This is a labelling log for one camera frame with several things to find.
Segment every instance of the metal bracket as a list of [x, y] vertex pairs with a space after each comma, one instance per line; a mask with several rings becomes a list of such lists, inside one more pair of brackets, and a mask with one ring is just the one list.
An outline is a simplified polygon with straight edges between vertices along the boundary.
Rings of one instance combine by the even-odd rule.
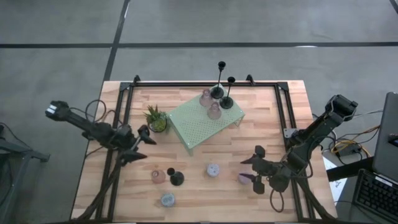
[[131, 83], [129, 83], [129, 82], [120, 83], [119, 91], [127, 90], [130, 87], [130, 85], [131, 85]]
[[297, 131], [297, 128], [284, 128], [284, 136], [285, 138], [292, 137], [292, 134]]
[[289, 86], [288, 86], [287, 82], [278, 82], [278, 86], [279, 86], [281, 89], [285, 90], [285, 91], [288, 91], [288, 90], [289, 90]]
[[253, 80], [253, 77], [251, 75], [248, 75], [246, 77], [246, 81], [250, 81], [251, 86], [255, 86], [256, 82]]
[[135, 85], [137, 84], [138, 81], [141, 81], [141, 79], [139, 78], [138, 75], [136, 75], [136, 76], [134, 77], [134, 81], [132, 82], [133, 86], [135, 86]]

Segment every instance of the small glass bottle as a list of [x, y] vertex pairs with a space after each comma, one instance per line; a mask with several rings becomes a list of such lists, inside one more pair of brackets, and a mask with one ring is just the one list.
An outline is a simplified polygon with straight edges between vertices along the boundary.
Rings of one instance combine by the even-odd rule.
[[221, 110], [220, 107], [218, 106], [217, 102], [214, 102], [209, 110], [207, 111], [207, 116], [210, 119], [218, 119], [221, 117]]
[[213, 103], [213, 98], [210, 95], [210, 90], [203, 90], [199, 102], [204, 107], [209, 107]]

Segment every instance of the concrete floor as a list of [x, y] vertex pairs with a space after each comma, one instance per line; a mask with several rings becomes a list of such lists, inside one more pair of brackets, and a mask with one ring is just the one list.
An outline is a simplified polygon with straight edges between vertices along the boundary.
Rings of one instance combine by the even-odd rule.
[[[0, 44], [112, 43], [123, 0], [0, 0]], [[398, 14], [388, 0], [132, 0], [121, 42], [378, 42], [398, 41]], [[44, 116], [50, 100], [84, 108], [97, 98], [110, 49], [0, 49], [0, 121], [50, 161], [31, 163], [14, 223], [68, 219], [87, 145], [80, 131]], [[397, 91], [398, 47], [119, 49], [111, 80], [305, 80], [314, 113], [335, 94], [383, 107]], [[341, 125], [360, 132], [380, 114]], [[375, 140], [365, 144], [374, 152]], [[340, 163], [326, 155], [336, 164]], [[350, 179], [340, 200], [351, 200]], [[338, 205], [339, 216], [360, 213]]]

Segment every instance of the wooden table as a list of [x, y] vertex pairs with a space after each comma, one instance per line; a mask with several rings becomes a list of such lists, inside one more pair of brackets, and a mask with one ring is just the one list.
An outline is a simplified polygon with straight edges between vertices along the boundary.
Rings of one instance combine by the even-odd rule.
[[[108, 109], [115, 109], [120, 82], [104, 82], [101, 99]], [[312, 122], [312, 113], [301, 80], [288, 81], [294, 115], [298, 128], [306, 128]], [[135, 87], [132, 99], [129, 124], [136, 129], [145, 124], [143, 112], [148, 105], [156, 105], [162, 111], [170, 111], [183, 102], [197, 96], [200, 87]], [[238, 173], [252, 172], [250, 165], [241, 161], [254, 153], [255, 145], [266, 149], [266, 159], [279, 161], [285, 154], [275, 91], [270, 87], [232, 87], [231, 96], [244, 110], [245, 117], [239, 127], [231, 125], [203, 144], [195, 148], [193, 157], [189, 156], [176, 134], [151, 133], [158, 145], [139, 145], [139, 152], [147, 159], [133, 162], [122, 168], [118, 196], [114, 212], [114, 222], [288, 222], [297, 221], [292, 197], [292, 189], [283, 193], [285, 210], [276, 213], [271, 208], [269, 195], [271, 188], [266, 184], [264, 195], [252, 191], [252, 185], [241, 185], [237, 181]], [[282, 95], [286, 120], [287, 108]], [[92, 142], [88, 152], [99, 146]], [[84, 163], [80, 184], [73, 207], [72, 218], [79, 216], [98, 193], [103, 175], [106, 150], [98, 151], [88, 157]], [[320, 151], [312, 154], [314, 175], [309, 179], [310, 187], [320, 203], [336, 216], [333, 197], [326, 176], [325, 166]], [[206, 165], [220, 165], [217, 178], [206, 175]], [[163, 184], [153, 184], [150, 179], [152, 170], [166, 171], [169, 167], [185, 175], [185, 182], [173, 186], [166, 180]], [[164, 193], [173, 193], [176, 204], [165, 208], [160, 204]], [[305, 201], [301, 192], [304, 213]], [[277, 194], [274, 204], [280, 208]]]

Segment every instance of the black stand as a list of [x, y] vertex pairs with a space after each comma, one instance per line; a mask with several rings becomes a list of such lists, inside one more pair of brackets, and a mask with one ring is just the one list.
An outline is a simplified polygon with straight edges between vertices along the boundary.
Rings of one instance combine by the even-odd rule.
[[234, 105], [234, 101], [232, 100], [231, 97], [229, 97], [229, 91], [231, 90], [231, 86], [234, 82], [235, 82], [234, 77], [228, 78], [228, 86], [229, 86], [228, 94], [226, 96], [222, 97], [222, 99], [220, 99], [220, 106], [224, 109], [230, 109]]
[[220, 74], [218, 75], [217, 88], [211, 89], [210, 92], [211, 97], [213, 97], [214, 99], [220, 99], [224, 95], [224, 90], [220, 88], [220, 78], [221, 78], [221, 72], [224, 70], [225, 65], [226, 65], [225, 62], [218, 62], [218, 70], [220, 71]]
[[30, 159], [35, 158], [39, 159], [41, 162], [47, 162], [50, 158], [50, 155], [42, 154], [32, 149], [7, 142], [4, 138], [1, 138], [3, 129], [4, 129], [3, 126], [0, 125], [0, 150], [7, 151], [8, 154], [6, 156], [19, 156], [22, 158], [22, 162], [19, 166], [19, 169], [16, 175], [12, 178], [10, 189], [7, 195], [5, 196], [6, 198], [4, 198], [3, 205], [1, 206], [0, 209], [0, 223], [9, 223], [11, 210], [15, 205], [17, 193], [21, 188], [22, 178], [26, 173]]

